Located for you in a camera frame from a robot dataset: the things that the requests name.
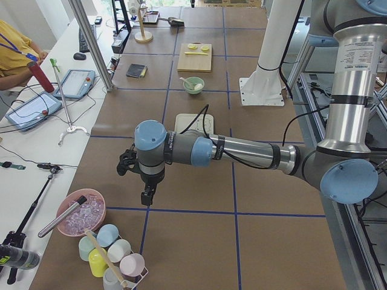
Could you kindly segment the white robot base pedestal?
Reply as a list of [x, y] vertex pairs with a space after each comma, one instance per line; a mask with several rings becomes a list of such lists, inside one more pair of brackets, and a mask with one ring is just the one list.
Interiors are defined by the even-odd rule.
[[240, 78], [243, 106], [283, 106], [280, 66], [302, 11], [301, 0], [273, 1], [256, 70]]

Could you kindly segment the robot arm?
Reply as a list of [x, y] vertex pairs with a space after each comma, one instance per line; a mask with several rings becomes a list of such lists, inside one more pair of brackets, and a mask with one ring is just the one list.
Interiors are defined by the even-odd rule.
[[231, 127], [205, 134], [167, 130], [145, 120], [134, 131], [133, 170], [144, 182], [141, 203], [151, 205], [166, 166], [206, 167], [234, 161], [257, 170], [279, 170], [316, 188], [326, 198], [354, 204], [371, 196], [379, 176], [365, 143], [377, 63], [386, 40], [385, 1], [313, 1], [309, 35], [338, 47], [325, 134], [315, 146], [281, 140], [290, 113], [282, 101], [279, 67], [301, 1], [275, 1], [258, 63], [242, 84], [247, 100], [230, 110]]

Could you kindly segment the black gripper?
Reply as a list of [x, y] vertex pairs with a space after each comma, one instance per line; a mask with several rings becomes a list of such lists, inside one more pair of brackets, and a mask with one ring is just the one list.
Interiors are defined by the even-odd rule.
[[141, 204], [151, 206], [153, 204], [153, 198], [160, 180], [157, 177], [148, 177], [145, 178], [144, 182], [145, 188], [141, 193]]

